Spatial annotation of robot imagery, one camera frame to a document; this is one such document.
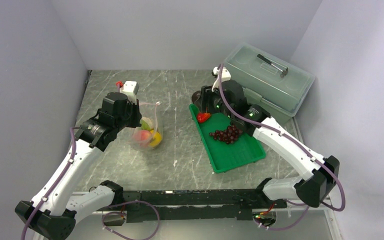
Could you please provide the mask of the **green plastic tray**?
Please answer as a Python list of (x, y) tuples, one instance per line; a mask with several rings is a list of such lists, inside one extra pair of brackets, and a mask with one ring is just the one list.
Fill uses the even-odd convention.
[(210, 136), (210, 133), (216, 130), (227, 128), (230, 124), (227, 116), (215, 113), (207, 121), (199, 123), (197, 120), (199, 109), (194, 104), (190, 104), (188, 108), (215, 173), (227, 172), (266, 157), (261, 142), (247, 134), (241, 135), (237, 141), (230, 144)]

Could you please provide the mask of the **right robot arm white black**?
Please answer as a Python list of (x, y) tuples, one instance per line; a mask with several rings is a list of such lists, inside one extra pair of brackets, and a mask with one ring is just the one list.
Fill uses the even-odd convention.
[(331, 190), (342, 186), (338, 179), (340, 161), (301, 143), (263, 107), (250, 103), (236, 81), (227, 80), (221, 86), (222, 92), (207, 85), (193, 93), (191, 101), (198, 113), (209, 114), (210, 120), (223, 116), (231, 124), (230, 131), (242, 131), (248, 138), (266, 144), (298, 173), (297, 177), (263, 180), (255, 194), (256, 203), (267, 208), (276, 200), (299, 199), (312, 208), (326, 206), (324, 200)]

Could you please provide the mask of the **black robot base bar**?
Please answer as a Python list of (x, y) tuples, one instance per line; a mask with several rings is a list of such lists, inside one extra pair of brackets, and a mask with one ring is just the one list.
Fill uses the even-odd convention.
[(259, 211), (284, 209), (255, 189), (125, 190), (103, 211), (126, 213), (128, 223), (156, 220), (236, 219), (250, 221)]

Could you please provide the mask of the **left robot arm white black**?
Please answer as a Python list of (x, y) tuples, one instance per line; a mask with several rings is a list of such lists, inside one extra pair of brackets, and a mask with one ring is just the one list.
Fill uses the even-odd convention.
[(31, 229), (50, 240), (65, 240), (77, 223), (92, 212), (124, 203), (123, 187), (106, 180), (81, 197), (70, 199), (91, 164), (124, 128), (139, 127), (142, 115), (136, 93), (110, 92), (96, 114), (74, 133), (70, 128), (71, 149), (46, 185), (30, 200), (20, 201), (15, 213), (24, 222), (21, 239)]

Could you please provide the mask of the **purple grape bunch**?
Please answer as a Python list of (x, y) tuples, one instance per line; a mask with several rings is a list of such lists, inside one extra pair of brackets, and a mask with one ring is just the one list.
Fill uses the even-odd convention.
[(239, 137), (243, 134), (244, 132), (236, 127), (235, 125), (231, 124), (228, 125), (225, 129), (223, 130), (215, 130), (214, 132), (210, 132), (208, 136), (210, 138), (213, 138), (215, 141), (220, 141), (223, 142), (227, 145), (229, 144), (234, 144), (239, 140)]

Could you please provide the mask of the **clear zip top bag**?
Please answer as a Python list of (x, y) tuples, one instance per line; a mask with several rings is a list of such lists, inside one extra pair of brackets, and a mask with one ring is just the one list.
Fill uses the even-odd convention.
[(161, 102), (142, 102), (139, 104), (141, 126), (133, 128), (128, 143), (138, 150), (152, 150), (163, 141), (163, 120)]

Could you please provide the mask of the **red mango fruit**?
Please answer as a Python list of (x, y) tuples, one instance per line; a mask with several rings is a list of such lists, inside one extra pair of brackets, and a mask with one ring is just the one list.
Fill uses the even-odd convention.
[(206, 122), (210, 117), (211, 117), (211, 114), (208, 112), (199, 112), (196, 115), (196, 120), (198, 123), (202, 124), (202, 123)]

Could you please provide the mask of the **dark purple mangosteen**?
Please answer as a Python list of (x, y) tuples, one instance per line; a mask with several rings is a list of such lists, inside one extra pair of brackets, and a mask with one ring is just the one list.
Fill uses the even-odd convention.
[(191, 96), (191, 102), (192, 102), (193, 104), (195, 104), (195, 102), (200, 98), (200, 96), (201, 96), (201, 92), (200, 92), (200, 91), (196, 91), (196, 92), (194, 92), (194, 93), (192, 94), (192, 96)]

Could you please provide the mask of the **pale green lidded storage box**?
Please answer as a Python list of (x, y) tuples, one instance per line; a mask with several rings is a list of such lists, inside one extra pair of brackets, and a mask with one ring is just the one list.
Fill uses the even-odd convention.
[(248, 43), (239, 44), (223, 67), (238, 82), (248, 103), (258, 104), (286, 125), (301, 107), (315, 76)]

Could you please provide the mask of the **yellow orange fruit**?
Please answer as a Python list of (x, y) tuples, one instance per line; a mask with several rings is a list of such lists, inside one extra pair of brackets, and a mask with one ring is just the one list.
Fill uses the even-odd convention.
[(151, 148), (155, 148), (161, 143), (163, 136), (158, 131), (154, 131), (154, 130), (151, 130), (150, 133), (151, 133), (151, 140), (148, 146)]

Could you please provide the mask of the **pink peach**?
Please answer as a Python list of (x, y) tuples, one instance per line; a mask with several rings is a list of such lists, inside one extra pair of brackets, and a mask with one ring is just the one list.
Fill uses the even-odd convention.
[(152, 133), (148, 130), (143, 130), (143, 129), (136, 131), (133, 135), (133, 139), (138, 144), (145, 144), (145, 145), (148, 143), (151, 137), (152, 137)]

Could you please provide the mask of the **aluminium frame rail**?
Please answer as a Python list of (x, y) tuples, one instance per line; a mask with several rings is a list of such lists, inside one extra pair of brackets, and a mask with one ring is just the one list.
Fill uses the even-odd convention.
[[(300, 199), (303, 205), (317, 208), (324, 204), (334, 187), (343, 189), (338, 179), (339, 161), (333, 156), (326, 158), (310, 150), (274, 118), (257, 122), (239, 117), (234, 124), (279, 153), (299, 173), (296, 178), (263, 180), (255, 190), (255, 195), (263, 203)], [(29, 202), (30, 213), (23, 214), (26, 228), (50, 240), (64, 240), (75, 224), (92, 212), (126, 204), (123, 188), (112, 181), (105, 181), (93, 192), (70, 202), (81, 176), (116, 139), (118, 132), (118, 128), (106, 126), (100, 128), (99, 134), (95, 134), (93, 129), (70, 129), (71, 150), (47, 184)]]

